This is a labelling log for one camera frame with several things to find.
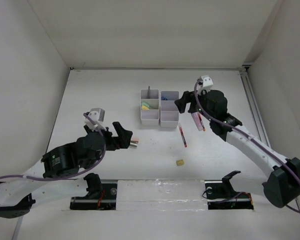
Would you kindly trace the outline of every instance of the pen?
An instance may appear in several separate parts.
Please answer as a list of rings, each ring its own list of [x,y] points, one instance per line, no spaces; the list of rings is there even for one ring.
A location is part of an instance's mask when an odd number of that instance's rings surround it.
[[[181,126],[180,122],[179,122],[178,126],[179,126],[179,130],[180,130],[180,133],[181,133],[181,137],[182,137],[182,141],[183,141],[184,147],[186,148],[187,147],[187,143],[186,143],[184,131],[182,130],[182,126]]]
[[[198,113],[198,116],[199,116],[199,119],[200,119],[200,123],[201,123],[201,125],[202,125],[202,127],[203,127],[203,131],[205,131],[206,128],[205,128],[205,125],[204,125],[204,121],[202,121],[202,118],[201,118],[201,116],[200,116],[200,113]]]

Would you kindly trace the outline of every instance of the gray storage bin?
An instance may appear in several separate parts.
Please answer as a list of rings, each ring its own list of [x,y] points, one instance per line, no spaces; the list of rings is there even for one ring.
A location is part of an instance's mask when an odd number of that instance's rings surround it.
[[[160,125],[162,128],[176,128],[179,123],[179,111],[175,100],[179,99],[178,91],[161,91]]]
[[[150,89],[148,96],[148,89],[142,89],[140,94],[140,117],[142,126],[158,126],[159,113],[159,90]],[[142,109],[142,103],[150,106],[149,110]]]

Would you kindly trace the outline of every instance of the black bracket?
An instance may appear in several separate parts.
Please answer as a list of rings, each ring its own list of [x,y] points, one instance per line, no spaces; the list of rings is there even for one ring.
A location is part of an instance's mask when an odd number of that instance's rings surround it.
[[[288,166],[300,179],[300,160],[296,157],[287,159]],[[300,186],[283,167],[276,167],[263,184],[265,197],[277,208],[283,208],[300,195]]]
[[[230,179],[241,171],[232,171],[222,178],[220,181],[206,181],[205,189],[207,192],[207,199],[229,199],[238,194],[231,186]]]
[[[94,199],[100,195],[103,188],[98,174],[89,173],[83,178],[83,180],[86,180],[86,183],[88,185],[88,188],[86,189],[86,191],[88,192],[85,196],[86,198]]]
[[[36,201],[32,199],[30,193],[15,206],[0,206],[0,218],[14,219],[21,217],[30,212],[32,205],[35,203]]]

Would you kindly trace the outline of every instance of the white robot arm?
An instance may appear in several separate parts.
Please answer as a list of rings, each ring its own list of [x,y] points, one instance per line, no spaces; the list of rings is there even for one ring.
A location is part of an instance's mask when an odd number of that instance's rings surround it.
[[[208,199],[222,196],[224,199],[236,197],[240,192],[249,191],[264,195],[274,206],[288,208],[287,204],[300,195],[300,160],[289,159],[253,136],[243,124],[228,113],[228,101],[223,92],[211,90],[212,79],[208,76],[199,78],[192,92],[185,91],[175,101],[179,112],[186,110],[190,103],[189,113],[201,113],[210,121],[212,131],[225,142],[235,146],[250,158],[264,173],[263,179],[234,177],[240,171],[233,171],[222,180],[205,181],[210,194]]]
[[[83,178],[73,179],[98,165],[105,151],[127,149],[132,131],[113,122],[118,136],[112,137],[109,128],[103,127],[105,111],[93,108],[84,114],[87,135],[76,142],[46,153],[33,167],[10,182],[0,182],[0,217],[17,218],[27,214],[31,208],[67,197],[95,198],[103,191],[99,176],[89,173]]]

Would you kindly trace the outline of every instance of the purple cable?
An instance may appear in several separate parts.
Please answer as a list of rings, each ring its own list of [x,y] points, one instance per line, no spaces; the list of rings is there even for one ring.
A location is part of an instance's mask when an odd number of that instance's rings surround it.
[[[243,191],[241,191],[241,192],[239,192],[237,195],[235,195],[235,196],[233,196],[233,197],[230,197],[230,198],[228,198],[228,199],[225,199],[225,200],[222,200],[222,201],[215,201],[214,203],[216,203],[216,204],[223,204],[223,203],[226,203],[226,202],[229,202],[230,200],[232,200],[232,199],[236,199],[237,197],[239,197],[241,194],[243,194],[244,192]]]
[[[233,129],[233,130],[235,130],[235,131],[237,131],[238,133],[240,133],[240,134],[242,134],[244,137],[246,137],[247,139],[249,139],[250,138],[250,136],[247,134],[247,133],[245,133],[244,131],[242,131],[242,130],[240,130],[240,129],[238,129],[238,128],[236,128],[236,127],[234,127],[234,126],[231,126],[231,125],[229,125],[229,124],[227,124],[227,123],[224,123],[224,122],[222,122],[222,121],[220,121],[220,120],[218,120],[218,119],[216,119],[216,118],[214,118],[214,117],[212,117],[212,116],[210,116],[205,110],[204,110],[204,108],[201,106],[201,104],[200,104],[200,101],[199,101],[199,98],[198,98],[198,92],[197,92],[197,86],[198,86],[198,84],[201,82],[202,80],[199,78],[197,81],[196,81],[196,83],[195,83],[195,85],[194,85],[194,97],[195,97],[195,100],[196,100],[196,104],[200,107],[200,109],[201,109],[201,112],[203,113],[203,115],[204,115],[204,117],[205,118],[207,118],[207,119],[210,119],[210,121],[214,121],[214,122],[216,122],[216,123],[218,123],[218,124],[220,124],[220,125],[222,125],[222,126],[225,126],[225,127],[228,127],[228,128],[231,128],[231,129]],[[300,178],[283,162],[283,161],[281,161],[277,156],[275,156],[272,152],[270,152],[270,151],[268,151],[266,148],[264,148],[259,142],[257,142],[255,139],[253,139],[253,138],[251,138],[250,139],[250,141],[251,142],[253,142],[259,149],[261,149],[262,151],[264,151],[266,154],[268,154],[269,156],[271,156],[274,160],[276,160],[278,163],[280,163],[292,176],[293,176],[293,178],[296,180],[296,182],[299,184],[299,186],[300,186]],[[292,211],[295,211],[296,213],[299,213],[300,214],[300,210],[298,210],[298,209],[295,209],[295,208],[293,208],[293,207],[291,207],[291,206],[286,206],[287,208],[289,208],[289,209],[291,209]]]
[[[96,123],[87,115],[87,114],[83,114],[83,116],[88,119],[93,125],[96,125]],[[100,129],[98,129],[98,132],[101,136],[103,136],[102,132]],[[90,170],[92,170],[93,168],[95,168],[99,163],[101,163],[102,159],[104,159],[105,157],[105,153],[106,153],[107,147],[106,145],[104,145],[103,147],[103,151],[102,151],[102,155],[101,158],[95,163],[93,164],[91,167],[81,171],[81,172],[77,172],[75,174],[69,175],[69,176],[60,176],[60,177],[54,177],[54,178],[41,178],[41,177],[35,177],[35,176],[26,176],[26,175],[5,175],[5,176],[0,176],[0,180],[1,179],[8,179],[8,178],[26,178],[26,179],[31,179],[34,181],[39,181],[39,182],[53,182],[53,181],[59,181],[59,180],[69,180],[71,178],[77,177],[81,174],[84,174]]]

